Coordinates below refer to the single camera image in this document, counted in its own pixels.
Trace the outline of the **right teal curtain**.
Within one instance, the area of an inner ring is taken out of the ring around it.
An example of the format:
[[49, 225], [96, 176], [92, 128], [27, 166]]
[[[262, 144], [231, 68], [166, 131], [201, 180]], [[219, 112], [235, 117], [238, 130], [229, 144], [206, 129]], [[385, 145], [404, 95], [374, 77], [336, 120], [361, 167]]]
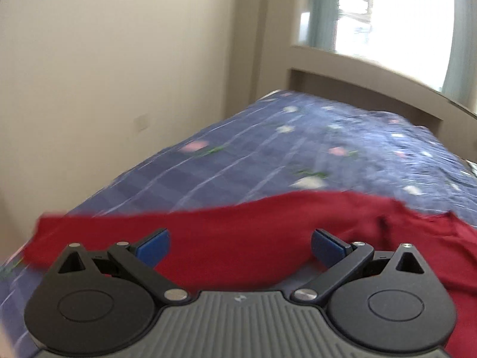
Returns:
[[476, 0], [454, 0], [453, 39], [442, 94], [476, 112]]

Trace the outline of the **left teal curtain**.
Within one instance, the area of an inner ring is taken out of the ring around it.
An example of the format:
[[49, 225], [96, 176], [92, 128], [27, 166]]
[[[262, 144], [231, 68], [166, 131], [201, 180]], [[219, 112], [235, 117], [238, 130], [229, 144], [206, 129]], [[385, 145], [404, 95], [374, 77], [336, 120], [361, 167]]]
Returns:
[[339, 0], [309, 0], [309, 8], [307, 44], [313, 48], [334, 51]]

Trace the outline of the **white wall socket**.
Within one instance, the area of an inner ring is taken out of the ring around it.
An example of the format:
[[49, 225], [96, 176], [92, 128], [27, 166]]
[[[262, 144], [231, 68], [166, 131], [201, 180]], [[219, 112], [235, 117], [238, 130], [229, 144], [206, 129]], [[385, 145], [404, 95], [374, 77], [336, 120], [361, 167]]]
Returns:
[[150, 126], [150, 117], [147, 114], [139, 115], [133, 120], [133, 127], [136, 132], [142, 132]]

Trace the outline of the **grey wardrobe left of window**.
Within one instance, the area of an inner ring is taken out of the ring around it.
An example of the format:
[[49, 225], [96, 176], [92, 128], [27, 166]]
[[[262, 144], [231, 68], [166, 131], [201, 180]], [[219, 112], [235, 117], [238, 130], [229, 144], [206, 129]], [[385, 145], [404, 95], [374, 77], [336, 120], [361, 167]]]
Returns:
[[316, 70], [318, 50], [298, 44], [302, 1], [235, 0], [225, 115], [290, 88], [291, 70]]

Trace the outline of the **blue plaid floral quilt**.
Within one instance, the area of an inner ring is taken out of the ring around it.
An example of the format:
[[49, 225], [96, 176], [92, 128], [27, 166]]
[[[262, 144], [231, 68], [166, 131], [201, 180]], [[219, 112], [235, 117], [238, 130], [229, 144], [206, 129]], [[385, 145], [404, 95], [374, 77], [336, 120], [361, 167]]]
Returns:
[[[71, 212], [45, 215], [185, 212], [300, 191], [391, 198], [476, 230], [476, 177], [428, 129], [291, 91], [158, 152]], [[411, 243], [374, 248], [324, 304], [291, 301], [327, 270], [313, 255], [266, 288], [173, 282], [192, 300], [165, 305], [120, 276], [110, 246], [70, 243], [46, 269], [25, 262], [25, 247], [8, 262], [1, 320], [17, 357], [453, 357], [456, 304]]]

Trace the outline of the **red long-sleeve sweater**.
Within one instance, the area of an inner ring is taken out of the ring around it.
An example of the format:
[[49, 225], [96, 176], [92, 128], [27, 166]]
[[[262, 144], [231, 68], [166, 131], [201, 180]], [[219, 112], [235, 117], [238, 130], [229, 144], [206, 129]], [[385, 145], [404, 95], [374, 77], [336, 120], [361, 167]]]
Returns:
[[26, 263], [49, 268], [70, 243], [101, 251], [165, 228], [171, 250], [159, 272], [186, 289], [252, 290], [291, 276], [311, 260], [311, 235], [325, 229], [379, 251], [416, 246], [457, 307], [447, 345], [476, 355], [476, 230], [452, 212], [427, 215], [391, 198], [356, 192], [289, 192], [213, 209], [132, 215], [47, 214], [25, 246]]

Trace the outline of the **teal curtain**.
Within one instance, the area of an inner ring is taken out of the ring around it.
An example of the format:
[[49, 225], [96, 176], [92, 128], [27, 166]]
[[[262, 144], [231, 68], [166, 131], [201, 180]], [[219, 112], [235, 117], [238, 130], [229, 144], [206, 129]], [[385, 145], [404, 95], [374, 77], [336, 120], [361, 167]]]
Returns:
[[309, 0], [309, 8], [307, 44], [313, 48], [334, 51], [339, 0]]
[[442, 94], [476, 112], [476, 0], [454, 0], [453, 39]]

